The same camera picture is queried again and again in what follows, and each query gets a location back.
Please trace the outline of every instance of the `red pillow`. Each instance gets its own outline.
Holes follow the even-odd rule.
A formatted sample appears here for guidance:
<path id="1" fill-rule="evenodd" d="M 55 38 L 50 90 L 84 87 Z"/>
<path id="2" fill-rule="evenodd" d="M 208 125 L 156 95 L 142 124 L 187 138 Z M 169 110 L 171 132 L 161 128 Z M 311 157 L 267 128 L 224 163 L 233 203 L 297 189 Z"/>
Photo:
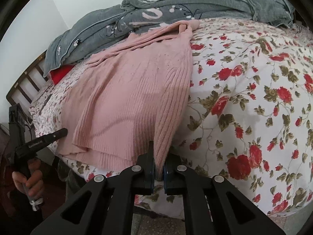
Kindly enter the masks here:
<path id="1" fill-rule="evenodd" d="M 65 75 L 74 67 L 74 65 L 62 65 L 60 68 L 50 71 L 51 79 L 56 85 L 65 77 Z"/>

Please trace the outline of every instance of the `gray comforter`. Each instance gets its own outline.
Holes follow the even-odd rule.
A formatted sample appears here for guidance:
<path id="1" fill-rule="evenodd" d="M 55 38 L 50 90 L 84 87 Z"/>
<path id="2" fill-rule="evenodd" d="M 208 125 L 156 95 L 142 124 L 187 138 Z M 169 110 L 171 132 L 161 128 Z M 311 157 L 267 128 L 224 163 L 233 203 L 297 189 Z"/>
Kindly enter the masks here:
<path id="1" fill-rule="evenodd" d="M 246 18 L 288 27 L 293 12 L 287 0 L 123 0 L 120 5 L 88 13 L 58 36 L 46 52 L 44 76 L 62 64 L 117 43 L 131 31 L 143 33 L 178 20 L 212 17 Z"/>

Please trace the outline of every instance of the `folded blanket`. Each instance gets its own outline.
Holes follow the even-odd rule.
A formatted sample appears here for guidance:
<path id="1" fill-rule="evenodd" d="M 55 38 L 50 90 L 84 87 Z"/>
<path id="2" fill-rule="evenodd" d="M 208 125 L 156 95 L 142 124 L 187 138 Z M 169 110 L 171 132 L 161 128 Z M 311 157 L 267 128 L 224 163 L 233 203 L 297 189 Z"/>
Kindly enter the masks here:
<path id="1" fill-rule="evenodd" d="M 121 5 L 88 13 L 57 37 L 46 52 L 43 75 L 110 47 L 131 31 L 144 33 L 164 23 L 212 17 L 290 26 L 293 12 L 287 0 L 123 0 Z"/>
<path id="2" fill-rule="evenodd" d="M 98 168 L 133 165 L 154 140 L 161 172 L 187 105 L 198 20 L 179 21 L 91 57 L 90 67 L 68 92 L 62 108 L 58 152 Z"/>

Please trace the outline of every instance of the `cable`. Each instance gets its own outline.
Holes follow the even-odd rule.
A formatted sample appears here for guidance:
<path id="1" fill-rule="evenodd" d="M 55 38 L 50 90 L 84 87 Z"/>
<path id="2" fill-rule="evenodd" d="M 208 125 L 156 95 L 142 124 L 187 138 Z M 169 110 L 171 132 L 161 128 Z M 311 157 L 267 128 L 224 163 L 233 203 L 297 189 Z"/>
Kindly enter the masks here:
<path id="1" fill-rule="evenodd" d="M 32 140 L 32 129 L 30 129 L 28 124 L 25 124 L 26 127 L 28 127 L 29 134 L 30 134 L 30 140 Z"/>

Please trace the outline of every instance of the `floral bedsheet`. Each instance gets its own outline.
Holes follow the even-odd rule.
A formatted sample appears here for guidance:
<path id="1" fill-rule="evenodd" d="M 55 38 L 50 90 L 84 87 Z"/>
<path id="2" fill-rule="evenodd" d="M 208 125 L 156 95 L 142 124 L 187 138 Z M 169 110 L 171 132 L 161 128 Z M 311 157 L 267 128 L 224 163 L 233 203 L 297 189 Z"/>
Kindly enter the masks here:
<path id="1" fill-rule="evenodd" d="M 223 175 L 265 214 L 286 216 L 306 206 L 313 196 L 312 45 L 296 28 L 201 20 L 191 41 L 188 106 L 172 152 L 200 175 Z M 37 136 L 62 127 L 62 100 L 85 69 L 80 63 L 39 92 L 30 107 Z M 57 143 L 50 149 L 56 153 Z M 86 181 L 119 174 L 62 159 Z M 135 204 L 184 217 L 182 198 L 166 196 L 162 182 Z"/>

